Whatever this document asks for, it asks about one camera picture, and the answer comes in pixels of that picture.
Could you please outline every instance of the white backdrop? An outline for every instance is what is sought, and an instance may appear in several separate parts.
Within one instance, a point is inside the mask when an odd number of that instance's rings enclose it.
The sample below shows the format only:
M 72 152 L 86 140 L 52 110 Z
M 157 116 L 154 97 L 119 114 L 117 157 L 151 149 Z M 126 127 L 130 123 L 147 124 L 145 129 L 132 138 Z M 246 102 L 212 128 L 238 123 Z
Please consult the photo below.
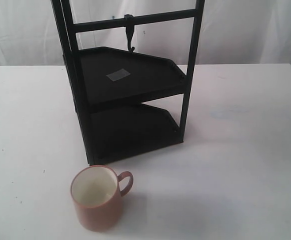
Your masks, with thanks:
M 195 0 L 72 0 L 75 22 L 194 8 Z M 192 20 L 139 25 L 136 52 L 186 64 Z M 82 33 L 80 48 L 126 49 L 124 28 Z M 291 0 L 206 0 L 199 64 L 291 63 Z M 0 0 L 0 65 L 62 65 L 50 0 Z

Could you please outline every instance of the black metal frame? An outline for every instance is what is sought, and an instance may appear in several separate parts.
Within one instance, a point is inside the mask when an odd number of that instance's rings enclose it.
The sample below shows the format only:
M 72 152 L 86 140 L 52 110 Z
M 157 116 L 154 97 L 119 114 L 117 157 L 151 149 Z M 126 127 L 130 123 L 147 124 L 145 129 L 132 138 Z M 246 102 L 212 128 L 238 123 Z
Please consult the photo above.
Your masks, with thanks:
M 63 59 L 67 68 L 68 77 L 72 89 L 73 101 L 75 110 L 77 112 L 78 120 L 81 127 L 82 137 L 86 149 L 88 162 L 95 164 L 95 151 L 93 149 L 92 123 L 91 123 L 91 109 L 88 103 L 88 96 L 86 92 L 84 73 L 82 69 L 81 60 L 79 57 L 79 48 L 76 34 L 88 31 L 112 29 L 112 28 L 127 28 L 135 25 L 143 25 L 150 23 L 158 23 L 179 19 L 194 18 L 192 36 L 188 57 L 187 72 L 185 78 L 185 86 L 183 91 L 182 112 L 180 118 L 180 141 L 183 142 L 186 120 L 189 108 L 189 100 L 191 93 L 191 86 L 193 81 L 194 69 L 196 64 L 196 56 L 198 50 L 198 43 L 200 37 L 202 16 L 204 11 L 205 0 L 197 0 L 195 9 L 181 10 L 174 12 L 150 14 L 133 17 L 126 15 L 125 18 L 111 19 L 95 22 L 76 23 L 73 22 L 72 11 L 69 0 L 51 0 L 55 21 L 60 37 L 60 42 L 63 50 Z M 133 52 L 133 47 L 129 47 L 129 51 Z

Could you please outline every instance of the white table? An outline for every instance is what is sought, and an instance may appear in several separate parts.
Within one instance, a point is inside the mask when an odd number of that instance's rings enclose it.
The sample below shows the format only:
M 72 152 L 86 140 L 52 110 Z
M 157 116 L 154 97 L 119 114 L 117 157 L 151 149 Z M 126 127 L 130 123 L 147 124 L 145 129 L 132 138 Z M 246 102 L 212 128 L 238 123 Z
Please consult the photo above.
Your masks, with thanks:
M 135 182 L 108 233 L 75 216 L 87 166 L 65 67 L 0 66 L 0 240 L 291 240 L 291 66 L 196 66 L 185 142 L 110 164 Z

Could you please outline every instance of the black hook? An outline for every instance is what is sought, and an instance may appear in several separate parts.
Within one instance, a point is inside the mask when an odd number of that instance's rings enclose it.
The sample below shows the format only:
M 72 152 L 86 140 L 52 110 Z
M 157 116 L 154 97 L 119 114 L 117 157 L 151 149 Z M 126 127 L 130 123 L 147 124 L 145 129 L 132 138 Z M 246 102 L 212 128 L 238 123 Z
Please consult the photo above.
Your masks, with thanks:
M 131 47 L 131 41 L 135 33 L 135 25 L 132 23 L 132 19 L 134 18 L 133 15 L 126 14 L 124 15 L 126 26 L 125 26 L 125 33 L 127 38 L 127 49 L 130 53 L 133 53 L 135 47 Z

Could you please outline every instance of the mug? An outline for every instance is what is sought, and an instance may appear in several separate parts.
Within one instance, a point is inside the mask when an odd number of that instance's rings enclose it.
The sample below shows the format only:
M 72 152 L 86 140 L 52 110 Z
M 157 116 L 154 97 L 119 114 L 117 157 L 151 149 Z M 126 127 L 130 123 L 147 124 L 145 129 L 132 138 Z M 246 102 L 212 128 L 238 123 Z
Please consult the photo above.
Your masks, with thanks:
M 119 182 L 130 177 L 120 190 Z M 110 167 L 94 165 L 80 171 L 72 180 L 70 193 L 81 225 L 104 232 L 115 225 L 123 212 L 123 199 L 132 188 L 134 177 L 125 171 L 119 176 Z

